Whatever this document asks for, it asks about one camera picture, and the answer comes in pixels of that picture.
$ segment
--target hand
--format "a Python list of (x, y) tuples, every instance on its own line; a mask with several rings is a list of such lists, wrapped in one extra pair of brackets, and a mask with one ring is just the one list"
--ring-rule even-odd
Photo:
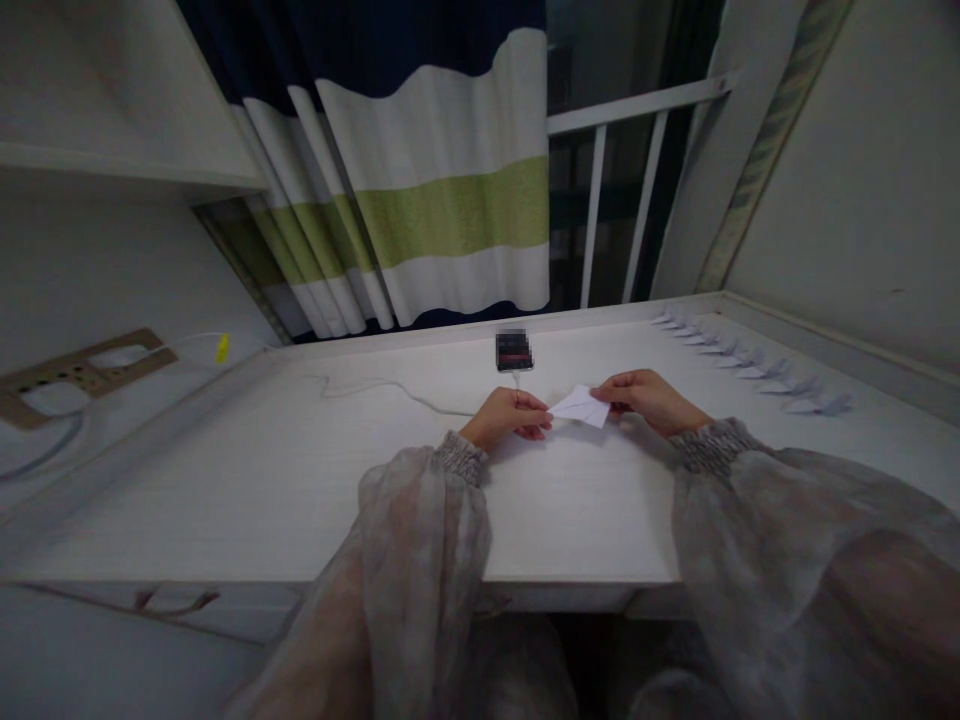
[(590, 394), (612, 403), (610, 410), (615, 417), (629, 410), (643, 415), (650, 427), (667, 438), (713, 422), (653, 370), (614, 375)]
[(543, 430), (552, 426), (547, 406), (530, 393), (497, 388), (460, 434), (484, 452), (490, 452), (511, 432), (524, 440), (545, 440)]

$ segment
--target sheer sleeve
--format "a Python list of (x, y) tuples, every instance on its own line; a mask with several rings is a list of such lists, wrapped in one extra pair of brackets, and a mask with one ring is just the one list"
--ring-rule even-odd
[(729, 419), (671, 440), (680, 572), (747, 717), (960, 707), (960, 524), (855, 462)]
[(227, 716), (450, 715), (490, 549), (485, 460), (448, 433), (369, 470), (353, 528)]

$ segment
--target desk surface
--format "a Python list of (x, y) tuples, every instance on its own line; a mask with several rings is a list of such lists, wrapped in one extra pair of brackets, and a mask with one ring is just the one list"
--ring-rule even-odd
[[(524, 374), (522, 386), (552, 403), (576, 383), (651, 367), (706, 412), (740, 417), (774, 447), (851, 458), (903, 478), (955, 512), (960, 508), (960, 429), (727, 318), (708, 321), (728, 337), (762, 347), (767, 357), (791, 358), (800, 373), (817, 372), (832, 393), (852, 393), (855, 408), (835, 418), (786, 414), (782, 399), (755, 393), (755, 381), (714, 368), (713, 358), (649, 320), (533, 329), (536, 369)], [(355, 517), (357, 483), (375, 457), (370, 429), (378, 418), (413, 405), (395, 387), (323, 399), (317, 376), (330, 376), (331, 388), (389, 378), (438, 405), (470, 411), (491, 388), (512, 382), (494, 368), (493, 329), (489, 334), (336, 357), (322, 356), (322, 346), (297, 348), (265, 359), (258, 379), (136, 464), (5, 574), (21, 580), (311, 580)], [(511, 438), (489, 466), (493, 546), (486, 579), (677, 580), (671, 462), (669, 446), (642, 423), (608, 421), (596, 430), (558, 420), (545, 443)]]

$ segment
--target smartphone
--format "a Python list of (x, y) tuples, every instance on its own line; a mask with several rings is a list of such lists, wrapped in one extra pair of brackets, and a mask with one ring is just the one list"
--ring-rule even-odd
[(501, 330), (497, 333), (497, 370), (533, 370), (533, 353), (525, 330)]

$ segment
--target metal railing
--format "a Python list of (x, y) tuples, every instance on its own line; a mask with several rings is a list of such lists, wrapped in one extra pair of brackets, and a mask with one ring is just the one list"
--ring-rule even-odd
[(643, 174), (643, 189), (640, 193), (640, 207), (637, 209), (637, 223), (633, 228), (633, 241), (630, 245), (630, 259), (627, 263), (627, 277), (623, 283), (623, 296), (620, 302), (630, 302), (633, 283), (637, 277), (637, 264), (640, 260), (640, 246), (643, 244), (643, 231), (647, 225), (647, 213), (650, 210), (650, 197), (653, 182), (660, 162), (660, 148), (663, 145), (663, 131), (667, 127), (667, 116), (671, 110), (687, 105), (696, 105), (722, 97), (736, 85), (736, 73), (731, 72), (715, 78), (708, 78), (686, 85), (657, 90), (643, 95), (614, 100), (603, 105), (594, 105), (582, 110), (552, 115), (547, 118), (547, 135), (553, 137), (563, 133), (595, 128), (593, 141), (593, 169), (590, 176), (590, 201), (587, 207), (587, 244), (583, 257), (583, 281), (580, 285), (580, 307), (585, 308), (590, 299), (590, 277), (593, 274), (593, 250), (597, 238), (597, 212), (600, 207), (600, 182), (603, 177), (603, 154), (607, 144), (607, 126), (610, 123), (642, 115), (656, 114), (653, 133), (650, 137), (650, 149), (647, 151), (647, 165)]

